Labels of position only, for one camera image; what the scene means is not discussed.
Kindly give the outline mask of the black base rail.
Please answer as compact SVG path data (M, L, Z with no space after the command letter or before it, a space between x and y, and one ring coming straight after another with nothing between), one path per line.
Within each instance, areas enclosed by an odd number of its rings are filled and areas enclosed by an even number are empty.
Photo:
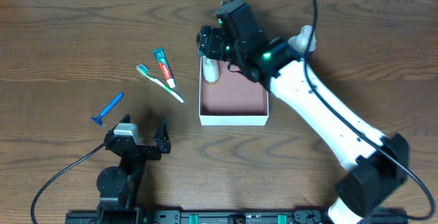
M293 212L186 212L157 210L154 212L79 212L66 214L67 224L143 223L143 224L319 224L330 223L323 210Z

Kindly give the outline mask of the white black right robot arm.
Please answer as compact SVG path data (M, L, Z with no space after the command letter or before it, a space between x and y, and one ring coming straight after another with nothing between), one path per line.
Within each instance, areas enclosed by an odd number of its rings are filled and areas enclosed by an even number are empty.
M334 223L358 223L408 177L409 144L400 135L387 137L372 127L315 75L309 56L315 51L313 25L288 40L269 39L244 0L223 4L218 26L204 25L196 37L198 54L235 65L295 110L335 154L346 175L328 209Z

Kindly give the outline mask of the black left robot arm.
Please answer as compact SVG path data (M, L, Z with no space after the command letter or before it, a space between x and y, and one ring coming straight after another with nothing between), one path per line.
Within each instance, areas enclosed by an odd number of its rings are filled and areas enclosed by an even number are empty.
M146 163L170 153L166 117L162 117L153 140L155 145L140 144L140 133L128 114L106 133L103 145L120 157L120 163L102 170L97 178L96 187L100 192L97 223L149 222L148 214L136 205L136 199Z

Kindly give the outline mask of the white box, pink inside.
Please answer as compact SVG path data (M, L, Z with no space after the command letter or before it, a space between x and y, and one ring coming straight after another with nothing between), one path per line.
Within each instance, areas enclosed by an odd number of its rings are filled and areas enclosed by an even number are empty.
M269 118L269 94L260 85L230 71L219 61L219 76L209 83L200 65L198 115L203 126L264 126Z

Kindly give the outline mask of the red green toothpaste tube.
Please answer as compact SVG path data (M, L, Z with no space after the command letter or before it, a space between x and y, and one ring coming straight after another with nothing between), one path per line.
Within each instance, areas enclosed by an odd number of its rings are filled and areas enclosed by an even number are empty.
M153 55L155 56L155 59L159 63L159 66L164 74L164 77L166 78L167 84L169 85L170 88L175 88L176 87L175 78L170 69L164 49L162 47L158 49L154 49Z

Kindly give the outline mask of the dark blue clear bottle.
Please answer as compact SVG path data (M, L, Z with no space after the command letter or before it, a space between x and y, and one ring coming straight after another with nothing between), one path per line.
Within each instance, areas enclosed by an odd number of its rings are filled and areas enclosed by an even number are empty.
M302 27L300 33L297 36L292 36L288 43L289 45L297 50L299 53L304 54L307 48L307 45L309 44L309 39L312 31L312 26L305 25Z

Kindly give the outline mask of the white cream tube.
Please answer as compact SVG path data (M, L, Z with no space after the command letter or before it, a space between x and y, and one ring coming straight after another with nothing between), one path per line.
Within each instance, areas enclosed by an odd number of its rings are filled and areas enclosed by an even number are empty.
M206 56L202 57L202 71L203 78L206 82L213 84L218 81L220 76L218 61L207 58Z

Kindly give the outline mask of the blue disposable razor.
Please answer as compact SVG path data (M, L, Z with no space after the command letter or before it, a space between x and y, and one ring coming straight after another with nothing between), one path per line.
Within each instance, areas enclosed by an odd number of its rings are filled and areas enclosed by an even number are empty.
M91 120L94 121L97 125L104 127L105 123L102 121L102 118L112 110L112 108L123 98L124 93L118 93L109 103L108 105L100 112L98 116L92 116Z

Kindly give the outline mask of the green white toothbrush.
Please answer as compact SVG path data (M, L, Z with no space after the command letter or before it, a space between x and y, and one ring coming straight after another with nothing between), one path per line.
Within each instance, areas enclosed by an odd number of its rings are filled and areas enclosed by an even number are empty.
M157 79L155 77L151 77L149 75L149 68L146 65L139 64L139 65L136 66L136 69L145 78L151 80L152 82L156 83L158 86L162 87L165 91L170 93L180 103L184 103L183 98L178 93L176 93L173 89L171 89L170 87L166 86L161 80L159 80L159 79Z

